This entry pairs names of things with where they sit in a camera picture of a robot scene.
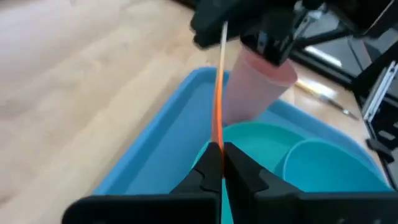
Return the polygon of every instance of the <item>light wood tabletop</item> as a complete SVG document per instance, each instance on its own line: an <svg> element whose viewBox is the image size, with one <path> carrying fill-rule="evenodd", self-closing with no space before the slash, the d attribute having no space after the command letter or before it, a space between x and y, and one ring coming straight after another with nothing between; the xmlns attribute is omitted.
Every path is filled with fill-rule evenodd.
<svg viewBox="0 0 398 224"><path fill-rule="evenodd" d="M217 65L218 48L192 44L192 14L169 0L0 1L0 223L59 223L190 71ZM351 92L295 68L360 115ZM296 88L282 98L366 147L362 121Z"/></svg>

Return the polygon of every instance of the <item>blue plastic tray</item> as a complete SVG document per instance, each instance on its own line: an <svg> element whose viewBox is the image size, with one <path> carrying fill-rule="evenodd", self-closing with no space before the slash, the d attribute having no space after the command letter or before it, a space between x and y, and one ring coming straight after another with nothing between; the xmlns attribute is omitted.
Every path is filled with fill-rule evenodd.
<svg viewBox="0 0 398 224"><path fill-rule="evenodd" d="M130 146L94 194L166 194L189 172L211 134L216 69L194 70ZM228 81L226 74L224 84ZM321 138L349 150L375 172L370 155L351 138L283 101L259 121L285 126L308 138Z"/></svg>

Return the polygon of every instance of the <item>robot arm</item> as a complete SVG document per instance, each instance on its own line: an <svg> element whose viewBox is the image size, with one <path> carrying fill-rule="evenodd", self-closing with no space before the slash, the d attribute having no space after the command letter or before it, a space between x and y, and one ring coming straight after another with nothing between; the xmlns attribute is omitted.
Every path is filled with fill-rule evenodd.
<svg viewBox="0 0 398 224"><path fill-rule="evenodd" d="M228 21L228 39L240 36L243 45L279 66L308 27L308 13L322 4L358 37L378 37L397 22L395 0L201 0L191 21L194 42L203 49L218 44Z"/></svg>

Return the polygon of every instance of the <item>pink cup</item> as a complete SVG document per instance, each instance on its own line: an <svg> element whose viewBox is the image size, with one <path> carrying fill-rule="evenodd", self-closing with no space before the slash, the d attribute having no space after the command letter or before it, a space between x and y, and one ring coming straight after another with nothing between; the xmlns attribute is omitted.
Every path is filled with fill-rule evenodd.
<svg viewBox="0 0 398 224"><path fill-rule="evenodd" d="M280 67L243 47L229 76L223 99L223 123L257 118L297 81L287 60Z"/></svg>

